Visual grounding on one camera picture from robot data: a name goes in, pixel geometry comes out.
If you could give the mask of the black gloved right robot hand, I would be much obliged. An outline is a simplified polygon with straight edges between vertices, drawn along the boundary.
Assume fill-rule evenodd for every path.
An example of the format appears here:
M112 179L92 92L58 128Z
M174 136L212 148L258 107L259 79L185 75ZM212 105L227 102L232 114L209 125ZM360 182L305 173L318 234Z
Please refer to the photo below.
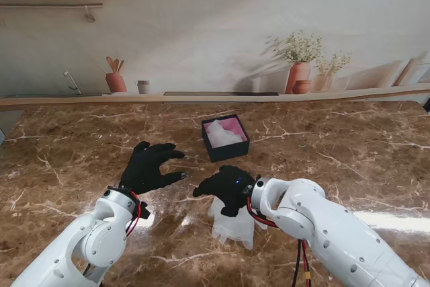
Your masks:
M236 217L239 210L246 206L254 185L255 179L248 172L232 165L223 165L194 189L193 197L216 196L224 203L221 214Z

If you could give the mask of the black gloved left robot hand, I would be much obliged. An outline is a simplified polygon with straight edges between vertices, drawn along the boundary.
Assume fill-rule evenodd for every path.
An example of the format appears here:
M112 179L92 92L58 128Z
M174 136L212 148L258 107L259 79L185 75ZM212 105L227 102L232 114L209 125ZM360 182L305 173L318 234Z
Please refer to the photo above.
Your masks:
M127 188L136 195L164 188L183 180L187 175L182 171L162 174L160 166L170 159L182 159L185 154L176 150L173 143L151 145L142 141L134 147L125 168L119 187Z

